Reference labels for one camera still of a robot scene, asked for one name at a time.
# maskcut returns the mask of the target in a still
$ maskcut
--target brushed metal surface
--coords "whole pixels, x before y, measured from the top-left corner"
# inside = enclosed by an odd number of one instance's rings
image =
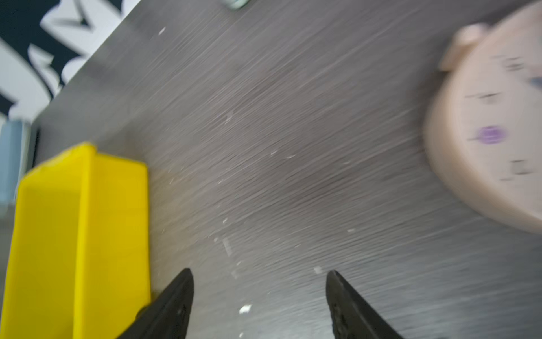
[[[524,3],[143,0],[38,160],[91,140],[149,165],[152,286],[192,268],[189,338],[331,338],[330,269],[405,338],[540,337],[542,238],[453,197],[420,134],[453,32]]]

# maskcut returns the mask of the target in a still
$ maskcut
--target black and white poster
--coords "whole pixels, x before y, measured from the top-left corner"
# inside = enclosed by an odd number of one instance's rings
[[[2,0],[0,124],[32,121],[139,0]]]

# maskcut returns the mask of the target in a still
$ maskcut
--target gray table surface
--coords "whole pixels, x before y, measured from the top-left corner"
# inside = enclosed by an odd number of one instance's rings
[[[524,3],[142,0],[39,118],[38,160],[148,164],[152,287],[192,268],[189,338],[331,338],[331,269],[405,338],[540,338],[541,236],[458,201],[420,133],[454,31]]]

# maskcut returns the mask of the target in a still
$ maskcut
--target small white particle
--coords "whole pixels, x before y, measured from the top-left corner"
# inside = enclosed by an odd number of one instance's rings
[[[224,248],[226,249],[226,254],[228,256],[230,256],[231,255],[231,247],[230,247],[230,242],[228,241],[228,238],[222,239],[222,243],[224,244]]]
[[[244,314],[250,312],[250,309],[252,308],[252,304],[246,304],[243,307],[239,309],[239,314]]]

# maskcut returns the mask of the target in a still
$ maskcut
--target yellow plastic container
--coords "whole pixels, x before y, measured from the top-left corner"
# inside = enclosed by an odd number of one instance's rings
[[[144,164],[81,144],[21,180],[1,339],[114,339],[150,303]]]

